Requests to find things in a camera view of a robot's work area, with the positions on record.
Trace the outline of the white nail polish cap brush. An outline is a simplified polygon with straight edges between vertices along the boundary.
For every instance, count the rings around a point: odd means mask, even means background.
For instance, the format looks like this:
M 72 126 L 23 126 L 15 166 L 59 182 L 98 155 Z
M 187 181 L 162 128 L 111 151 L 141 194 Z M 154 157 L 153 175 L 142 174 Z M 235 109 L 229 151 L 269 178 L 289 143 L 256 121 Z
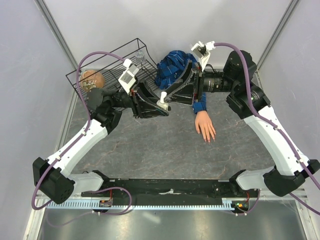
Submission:
M 162 104 L 165 103 L 165 98 L 166 98 L 166 96 L 167 96 L 167 93 L 166 93 L 165 91 L 162 91 L 161 94 L 160 94 L 160 102 L 161 102 Z

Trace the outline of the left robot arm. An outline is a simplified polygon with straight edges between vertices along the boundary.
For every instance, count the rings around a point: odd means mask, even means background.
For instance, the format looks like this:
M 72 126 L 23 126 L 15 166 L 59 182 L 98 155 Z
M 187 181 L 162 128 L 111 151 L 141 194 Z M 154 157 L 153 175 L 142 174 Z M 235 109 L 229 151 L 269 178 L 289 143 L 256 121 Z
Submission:
M 32 164 L 35 191 L 41 191 L 49 202 L 61 204 L 71 195 L 93 191 L 106 196 L 110 185 L 96 172 L 73 174 L 78 162 L 100 140 L 107 137 L 119 124 L 122 109 L 131 109 L 138 118 L 167 117 L 170 107 L 167 91 L 155 95 L 145 81 L 120 89 L 92 88 L 86 95 L 89 119 L 82 129 L 56 153 Z

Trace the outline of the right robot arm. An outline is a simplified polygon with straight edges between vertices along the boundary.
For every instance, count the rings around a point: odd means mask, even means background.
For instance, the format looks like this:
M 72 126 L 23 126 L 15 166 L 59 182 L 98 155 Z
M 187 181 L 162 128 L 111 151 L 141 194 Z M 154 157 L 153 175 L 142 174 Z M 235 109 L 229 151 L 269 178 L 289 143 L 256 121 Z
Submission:
M 274 162 L 273 167 L 234 174 L 229 179 L 230 193 L 240 197 L 247 190 L 268 189 L 283 197 L 316 173 L 320 163 L 300 152 L 287 135 L 264 91 L 252 83 L 256 69 L 244 50 L 233 50 L 221 72 L 204 72 L 198 63 L 188 61 L 180 77 L 160 94 L 160 102 L 192 105 L 203 93 L 228 93 L 228 106 L 255 132 Z

